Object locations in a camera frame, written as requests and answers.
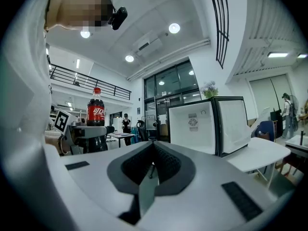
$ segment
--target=ceiling vent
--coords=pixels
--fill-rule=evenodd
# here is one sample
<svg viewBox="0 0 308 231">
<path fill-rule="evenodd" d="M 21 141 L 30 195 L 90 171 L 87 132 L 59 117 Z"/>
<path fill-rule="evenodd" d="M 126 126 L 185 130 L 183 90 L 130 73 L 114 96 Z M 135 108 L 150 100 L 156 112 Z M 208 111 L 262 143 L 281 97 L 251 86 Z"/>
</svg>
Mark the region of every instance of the ceiling vent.
<svg viewBox="0 0 308 231">
<path fill-rule="evenodd" d="M 133 51 L 138 56 L 147 57 L 162 46 L 163 43 L 158 38 L 157 34 L 150 31 L 133 44 Z"/>
</svg>

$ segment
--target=red bottle label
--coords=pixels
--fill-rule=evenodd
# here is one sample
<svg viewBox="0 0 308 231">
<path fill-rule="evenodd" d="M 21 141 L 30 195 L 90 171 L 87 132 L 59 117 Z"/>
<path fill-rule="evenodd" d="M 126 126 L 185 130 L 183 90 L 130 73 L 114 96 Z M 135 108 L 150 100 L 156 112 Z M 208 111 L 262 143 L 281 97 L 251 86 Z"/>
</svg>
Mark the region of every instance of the red bottle label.
<svg viewBox="0 0 308 231">
<path fill-rule="evenodd" d="M 105 112 L 104 107 L 101 106 L 89 106 L 88 107 L 88 121 L 104 121 L 105 120 Z"/>
</svg>

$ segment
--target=black camera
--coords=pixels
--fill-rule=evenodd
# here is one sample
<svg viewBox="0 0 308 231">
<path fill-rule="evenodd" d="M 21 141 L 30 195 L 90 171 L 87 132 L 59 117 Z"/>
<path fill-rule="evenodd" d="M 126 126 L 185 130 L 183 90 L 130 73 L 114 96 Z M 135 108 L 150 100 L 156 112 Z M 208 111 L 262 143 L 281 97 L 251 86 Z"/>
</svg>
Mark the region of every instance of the black camera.
<svg viewBox="0 0 308 231">
<path fill-rule="evenodd" d="M 113 30 L 118 30 L 126 19 L 127 15 L 128 14 L 126 8 L 121 7 L 116 13 L 112 14 L 110 20 L 108 21 L 108 24 L 111 25 Z"/>
</svg>

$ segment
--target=glass door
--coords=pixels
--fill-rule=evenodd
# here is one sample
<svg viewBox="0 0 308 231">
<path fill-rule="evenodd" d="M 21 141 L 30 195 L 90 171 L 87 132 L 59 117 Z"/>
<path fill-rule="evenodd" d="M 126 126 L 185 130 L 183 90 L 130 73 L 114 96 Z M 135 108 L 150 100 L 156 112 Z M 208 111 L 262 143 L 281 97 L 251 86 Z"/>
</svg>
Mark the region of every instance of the glass door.
<svg viewBox="0 0 308 231">
<path fill-rule="evenodd" d="M 158 140 L 169 141 L 167 107 L 182 104 L 181 95 L 156 100 Z"/>
</svg>

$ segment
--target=ceiling light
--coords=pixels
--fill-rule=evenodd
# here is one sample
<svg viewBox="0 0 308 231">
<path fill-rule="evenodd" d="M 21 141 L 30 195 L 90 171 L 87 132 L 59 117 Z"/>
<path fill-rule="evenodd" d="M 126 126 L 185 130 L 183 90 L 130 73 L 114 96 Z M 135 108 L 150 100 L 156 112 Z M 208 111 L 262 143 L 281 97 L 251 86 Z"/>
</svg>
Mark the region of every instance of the ceiling light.
<svg viewBox="0 0 308 231">
<path fill-rule="evenodd" d="M 299 54 L 297 58 L 305 58 L 307 56 L 308 56 L 308 54 Z"/>
<path fill-rule="evenodd" d="M 179 24 L 177 23 L 172 23 L 170 26 L 169 26 L 169 31 L 170 33 L 178 33 L 180 30 L 180 26 Z"/>
<path fill-rule="evenodd" d="M 126 60 L 127 62 L 131 63 L 131 62 L 134 61 L 134 57 L 131 56 L 131 55 L 128 55 L 128 56 L 125 57 L 125 60 Z"/>
<path fill-rule="evenodd" d="M 268 54 L 269 58 L 273 58 L 273 57 L 286 57 L 288 55 L 288 53 L 284 53 L 284 52 L 270 52 Z"/>
<path fill-rule="evenodd" d="M 88 37 L 90 37 L 90 32 L 88 32 L 88 31 L 81 31 L 81 32 L 80 32 L 80 35 L 81 35 L 83 38 L 87 39 Z"/>
</svg>

